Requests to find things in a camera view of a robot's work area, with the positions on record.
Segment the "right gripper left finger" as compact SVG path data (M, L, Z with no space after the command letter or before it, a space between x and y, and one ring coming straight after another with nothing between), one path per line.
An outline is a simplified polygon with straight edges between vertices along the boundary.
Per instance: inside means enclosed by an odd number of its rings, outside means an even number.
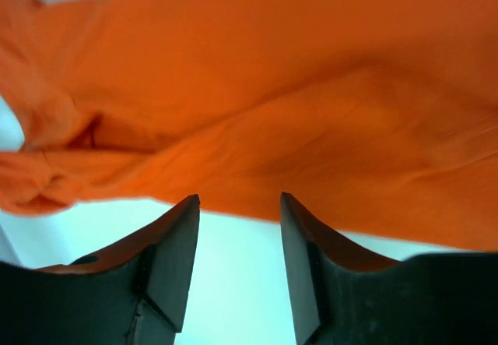
M151 224L72 264L1 265L3 344L172 344L198 243L190 195Z

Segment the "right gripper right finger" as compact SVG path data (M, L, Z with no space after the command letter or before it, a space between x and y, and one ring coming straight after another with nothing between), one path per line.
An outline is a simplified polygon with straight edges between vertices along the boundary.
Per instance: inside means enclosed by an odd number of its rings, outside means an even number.
M390 259L349 240L289 193L281 233L299 344L497 342L497 256Z

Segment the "orange t shirt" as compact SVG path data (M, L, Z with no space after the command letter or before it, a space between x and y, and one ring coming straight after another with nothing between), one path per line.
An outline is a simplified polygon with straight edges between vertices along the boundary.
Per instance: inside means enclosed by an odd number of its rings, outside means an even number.
M1 0L1 207L198 194L497 247L497 0Z

